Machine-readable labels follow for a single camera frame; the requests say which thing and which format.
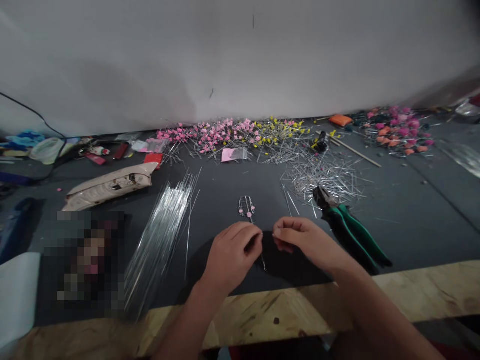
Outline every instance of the orange object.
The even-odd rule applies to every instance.
[[[390,132],[391,128],[389,126],[385,126],[382,130],[378,132],[378,135],[385,136]]]
[[[331,123],[337,124],[338,126],[341,126],[342,128],[345,125],[350,124],[352,121],[353,120],[351,118],[349,118],[347,116],[344,116],[344,115],[340,115],[340,114],[334,115],[330,118]]]

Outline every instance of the hand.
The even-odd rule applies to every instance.
[[[246,247],[255,237],[253,246]],[[227,297],[245,279],[262,254],[263,233],[249,222],[237,222],[217,235],[199,283],[210,292]]]
[[[282,217],[273,226],[273,239],[280,251],[293,253],[295,245],[318,268],[331,272],[352,257],[325,231],[304,217]]]

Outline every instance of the green-handled pliers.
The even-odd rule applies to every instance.
[[[340,244],[367,270],[377,275],[379,269],[391,267],[392,262],[377,245],[369,231],[350,214],[344,204],[333,197],[325,188],[318,186],[313,190],[313,198],[322,210],[322,219],[331,227]]]

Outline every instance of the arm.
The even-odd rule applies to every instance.
[[[205,334],[227,296],[262,253],[262,231],[238,222],[213,240],[205,272],[154,353],[153,360],[198,359]]]
[[[292,252],[295,245],[332,275],[356,325],[384,358],[443,359],[363,267],[312,221],[284,217],[275,224],[273,236],[279,250]]]

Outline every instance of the wire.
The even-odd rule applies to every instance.
[[[30,110],[32,113],[34,113],[34,114],[37,115],[40,119],[43,120],[43,122],[45,123],[45,125],[46,125],[47,128],[49,128],[50,130],[52,130],[52,131],[56,132],[57,134],[59,134],[64,140],[67,139],[67,137],[66,137],[65,135],[63,135],[60,131],[57,131],[57,130],[55,130],[53,127],[51,127],[51,126],[48,124],[48,122],[45,120],[45,118],[44,118],[42,115],[40,115],[40,113],[39,113],[38,111],[33,110],[31,107],[29,107],[29,106],[21,103],[20,101],[15,100],[13,97],[8,96],[8,95],[4,94],[4,93],[1,92],[1,91],[0,91],[0,95],[2,95],[3,97],[5,97],[5,98],[7,98],[7,99],[9,99],[9,100],[11,100],[11,101],[13,101],[14,103],[20,105],[21,107],[24,107],[25,109]]]
[[[55,130],[53,127],[51,127],[51,126],[49,125],[49,123],[45,120],[45,118],[44,118],[38,111],[36,111],[36,110],[32,109],[31,107],[25,105],[24,103],[21,103],[21,102],[18,101],[18,100],[15,100],[13,97],[8,96],[7,94],[5,94],[5,93],[3,93],[3,92],[1,92],[1,91],[0,91],[0,95],[2,95],[3,97],[5,97],[5,98],[7,98],[7,99],[9,99],[9,100],[11,100],[11,101],[13,101],[14,103],[20,105],[21,107],[23,107],[23,108],[25,108],[25,109],[30,110],[32,113],[34,113],[34,114],[37,115],[40,119],[43,120],[43,122],[45,123],[45,125],[46,125],[47,128],[49,128],[49,129],[52,130],[53,132],[59,134],[59,135],[63,138],[63,145],[61,146],[60,151],[59,151],[58,154],[56,155],[55,161],[53,162],[53,166],[51,167],[49,173],[48,173],[46,176],[44,176],[44,177],[42,177],[42,178],[40,178],[40,179],[35,179],[35,180],[36,180],[36,181],[41,181],[41,180],[47,179],[50,175],[52,175],[52,172],[53,172],[54,169],[55,169],[55,164],[56,164],[57,160],[59,159],[59,157],[61,156],[62,151],[63,151],[64,148],[65,148],[65,145],[67,144],[67,137],[66,137],[65,135],[63,135],[60,131],[57,131],[57,130]]]

